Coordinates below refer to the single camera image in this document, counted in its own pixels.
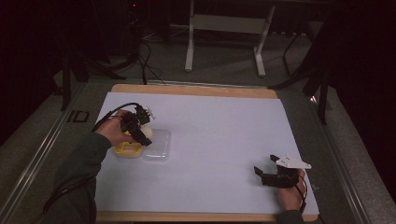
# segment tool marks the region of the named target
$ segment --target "wire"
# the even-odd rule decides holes
[[[140,57],[140,59],[139,59],[140,62],[141,62],[142,60],[144,60],[143,57],[142,57],[141,55],[139,55],[139,57]],[[147,67],[148,70],[151,72],[151,74],[154,75],[154,77],[148,78],[148,80],[151,80],[151,79],[158,79],[158,80],[161,81],[161,83],[162,83],[163,85],[166,86],[166,83],[160,78],[160,76],[163,74],[163,71],[161,71],[161,69],[155,68],[155,67],[151,67],[151,66],[149,66],[148,63],[146,63],[146,67]],[[153,69],[154,69],[154,70],[158,70],[158,71],[160,72],[160,74],[157,75],[157,74],[153,71]]]
[[[319,214],[319,219],[320,219],[320,221],[323,223],[323,224],[326,224],[326,222],[324,221],[324,219],[323,219],[323,217]]]
[[[125,71],[128,71],[129,69],[133,68],[135,64],[136,64],[136,62],[130,64],[129,66],[123,68],[122,70],[116,70],[115,72],[116,72],[117,74],[121,74],[121,73],[123,73],[123,72],[125,72]]]
[[[286,174],[284,174],[290,181],[292,181],[292,179],[291,179],[291,177],[290,176],[288,176],[288,175],[286,175]],[[305,180],[303,179],[303,177],[302,176],[300,176],[300,175],[298,175],[299,176],[299,178],[301,178],[303,181],[304,181],[304,184],[306,185],[306,182],[305,182]],[[308,189],[307,188],[305,188],[305,195],[303,195],[303,193],[301,192],[301,190],[300,190],[300,188],[297,186],[297,184],[295,184],[294,185],[294,187],[297,189],[297,191],[300,193],[300,195],[301,195],[301,198],[302,198],[302,203],[301,203],[301,206],[300,206],[300,212],[301,213],[303,213],[304,212],[304,210],[305,210],[305,207],[306,207],[306,202],[305,202],[305,199],[306,199],[306,196],[307,196],[307,193],[308,193]]]
[[[45,215],[45,214],[49,211],[50,206],[51,206],[53,203],[55,203],[58,199],[60,199],[62,196],[64,196],[65,194],[67,194],[67,193],[69,193],[69,192],[71,192],[71,191],[73,191],[73,190],[75,190],[75,189],[78,189],[78,188],[84,186],[85,184],[87,184],[89,181],[91,181],[91,180],[93,180],[93,179],[95,179],[95,176],[90,176],[90,177],[85,178],[85,179],[83,179],[83,180],[77,182],[76,184],[73,184],[73,185],[71,185],[71,186],[69,186],[69,187],[67,187],[67,188],[65,188],[65,189],[58,190],[57,193],[53,194],[53,195],[47,200],[47,202],[46,202],[46,204],[44,205],[44,208],[43,208],[43,214]]]
[[[179,30],[179,31],[175,31],[175,32],[173,32],[172,34],[170,34],[169,36],[170,37],[172,37],[172,36],[176,36],[176,35],[180,35],[180,34],[187,34],[187,32],[186,31],[188,31],[189,30],[189,28],[183,28],[182,30]],[[151,37],[151,36],[157,36],[157,33],[150,33],[149,35],[146,35],[146,36],[144,36],[142,39],[143,40],[145,40],[145,41],[149,41],[149,42],[163,42],[164,41],[164,39],[163,38],[161,38],[161,37],[158,37],[157,36],[157,38],[149,38],[149,37]]]
[[[95,132],[95,131],[96,131],[107,119],[110,118],[110,116],[111,116],[112,114],[114,114],[114,113],[115,113],[116,111],[118,111],[119,109],[124,108],[125,106],[128,106],[128,105],[140,106],[140,104],[137,104],[137,103],[128,103],[128,104],[125,104],[125,105],[120,105],[119,107],[117,107],[117,108],[113,109],[112,111],[108,112],[108,113],[107,113],[104,117],[102,117],[99,121],[97,121],[96,124],[95,124],[95,126],[93,126],[91,132]]]
[[[163,85],[166,86],[166,83],[157,74],[155,74],[154,71],[152,71],[152,69],[159,70],[160,71],[160,75],[162,75],[163,72],[160,69],[158,69],[158,68],[153,68],[153,67],[149,66],[149,57],[151,55],[151,47],[147,43],[145,43],[144,41],[142,41],[141,43],[148,48],[148,56],[147,56],[146,59],[144,59],[143,56],[140,55],[140,54],[139,54],[139,57],[138,57],[140,65],[142,66],[143,84],[147,85],[147,78],[146,78],[146,67],[147,67],[148,70],[152,73],[152,75],[154,75],[156,78],[158,78],[163,83]]]
[[[117,70],[117,69],[120,69],[120,68],[124,68],[124,67],[126,67],[128,65],[132,67],[132,66],[134,66],[134,64],[135,64],[135,58],[132,55],[129,55],[129,57],[127,57],[125,62],[118,63],[118,64],[113,64],[113,65],[107,66],[107,68],[109,68],[111,70]]]

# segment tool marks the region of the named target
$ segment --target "clear plastic container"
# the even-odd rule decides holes
[[[164,129],[153,129],[153,137],[148,147],[143,147],[140,158],[144,161],[166,161],[169,158],[171,134]]]

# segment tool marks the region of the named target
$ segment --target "white paper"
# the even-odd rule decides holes
[[[271,154],[301,159],[280,100],[110,92],[99,119],[131,102],[150,107],[156,116],[151,128],[171,133],[170,156],[147,162],[109,150],[97,177],[98,211],[280,212],[276,189],[263,186],[253,168],[275,174]],[[305,180],[304,213],[317,215]]]

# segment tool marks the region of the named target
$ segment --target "human hand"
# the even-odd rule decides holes
[[[136,142],[131,135],[123,133],[121,130],[120,117],[127,112],[122,109],[117,111],[115,116],[106,120],[95,132],[106,137],[112,146],[121,142]]]
[[[305,195],[306,192],[306,186],[304,185],[305,172],[302,169],[298,169],[298,174],[302,178],[299,178],[297,187],[300,189],[301,193]],[[295,187],[289,189],[278,189],[277,196],[279,199],[279,203],[284,211],[300,210],[300,206],[303,201],[303,198]]]

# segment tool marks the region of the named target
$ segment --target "gray sleeve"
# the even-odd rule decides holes
[[[98,133],[88,133],[65,159],[54,177],[53,194],[90,179],[57,199],[44,215],[43,223],[95,223],[95,177],[111,147]]]
[[[304,224],[304,220],[300,211],[289,210],[276,216],[276,224]]]

